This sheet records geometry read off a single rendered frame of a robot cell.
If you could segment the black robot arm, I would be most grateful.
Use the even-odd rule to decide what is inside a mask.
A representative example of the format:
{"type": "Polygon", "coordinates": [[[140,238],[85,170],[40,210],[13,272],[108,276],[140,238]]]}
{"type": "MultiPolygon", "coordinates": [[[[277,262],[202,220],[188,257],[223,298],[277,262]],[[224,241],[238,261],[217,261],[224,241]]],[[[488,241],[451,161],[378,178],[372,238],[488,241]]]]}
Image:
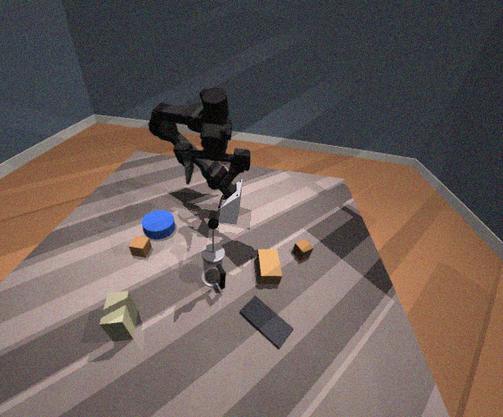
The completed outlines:
{"type": "MultiPolygon", "coordinates": [[[[153,110],[149,122],[152,135],[164,141],[177,143],[189,142],[177,129],[175,123],[187,124],[189,129],[201,133],[201,147],[206,143],[220,143],[225,149],[226,140],[231,140],[232,125],[228,118],[228,101],[223,88],[203,89],[200,93],[202,103],[187,107],[159,103],[153,110]]],[[[192,144],[193,149],[197,150],[192,144]]],[[[228,171],[218,161],[195,158],[195,162],[211,189],[219,189],[225,200],[237,190],[236,184],[230,183],[225,189],[228,171]]]]}

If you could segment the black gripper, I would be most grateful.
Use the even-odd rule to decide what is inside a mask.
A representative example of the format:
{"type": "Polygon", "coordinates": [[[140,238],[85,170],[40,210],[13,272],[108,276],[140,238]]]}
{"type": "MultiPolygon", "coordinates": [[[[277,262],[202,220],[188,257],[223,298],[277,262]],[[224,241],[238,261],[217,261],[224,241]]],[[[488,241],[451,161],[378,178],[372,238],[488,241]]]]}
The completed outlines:
{"type": "Polygon", "coordinates": [[[185,166],[185,180],[189,184],[193,169],[195,158],[209,159],[211,161],[230,162],[228,175],[225,181],[225,189],[229,184],[244,170],[248,171],[250,168],[250,151],[249,149],[234,148],[234,154],[227,154],[226,148],[228,140],[226,140],[225,149],[220,143],[206,143],[203,149],[194,150],[192,144],[177,143],[173,149],[175,156],[179,163],[185,166]]]}

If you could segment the blue short cylinder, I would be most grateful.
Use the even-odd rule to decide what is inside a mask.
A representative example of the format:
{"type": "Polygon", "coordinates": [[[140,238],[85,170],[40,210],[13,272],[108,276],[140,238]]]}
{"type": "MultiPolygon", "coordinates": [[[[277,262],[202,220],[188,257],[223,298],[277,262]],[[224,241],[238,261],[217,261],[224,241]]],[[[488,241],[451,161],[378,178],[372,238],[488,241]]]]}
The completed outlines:
{"type": "Polygon", "coordinates": [[[156,210],[148,213],[142,219],[144,234],[152,240],[161,240],[169,237],[175,231],[175,218],[165,210],[156,210]]]}

